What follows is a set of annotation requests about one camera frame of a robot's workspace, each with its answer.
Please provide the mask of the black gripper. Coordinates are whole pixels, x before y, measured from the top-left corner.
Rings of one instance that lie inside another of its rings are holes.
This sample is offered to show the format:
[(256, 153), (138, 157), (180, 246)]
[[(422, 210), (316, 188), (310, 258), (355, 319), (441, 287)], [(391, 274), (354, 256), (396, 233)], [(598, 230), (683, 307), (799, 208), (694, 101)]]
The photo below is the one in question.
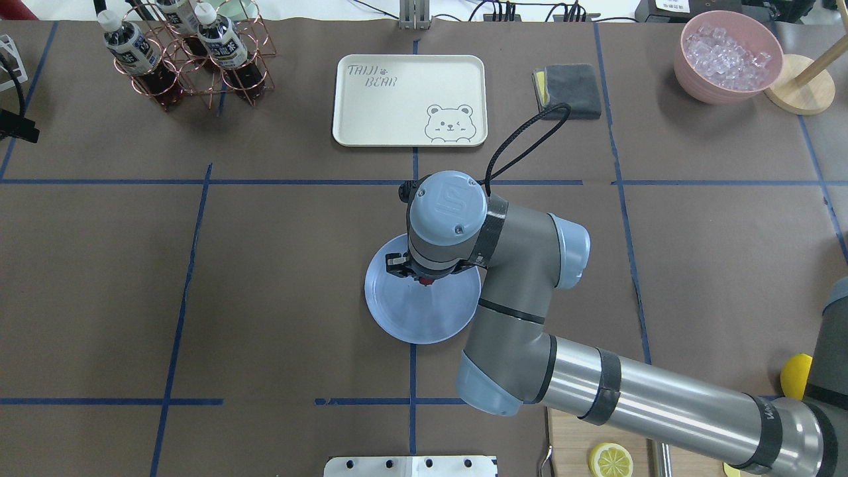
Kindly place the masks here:
[(481, 266), (481, 254), (470, 253), (469, 257), (460, 257), (458, 250), (450, 248), (447, 252), (430, 253), (425, 256), (420, 250), (409, 248), (406, 253), (385, 254), (385, 268), (388, 274), (398, 278), (420, 277), (434, 280), (448, 275), (460, 274), (464, 270)]

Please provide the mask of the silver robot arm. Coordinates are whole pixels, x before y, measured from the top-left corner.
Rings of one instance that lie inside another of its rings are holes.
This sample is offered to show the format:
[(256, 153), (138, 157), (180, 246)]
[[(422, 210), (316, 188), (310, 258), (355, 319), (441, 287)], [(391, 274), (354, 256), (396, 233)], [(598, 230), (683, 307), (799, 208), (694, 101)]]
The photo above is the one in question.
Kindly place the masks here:
[(590, 257), (578, 223), (511, 205), (458, 171), (406, 181), (407, 251), (389, 274), (430, 285), (486, 269), (458, 366), (468, 405), (512, 416), (540, 403), (751, 474), (845, 476), (846, 280), (823, 308), (802, 399), (766, 399), (713, 386), (543, 331), (552, 293), (572, 289)]

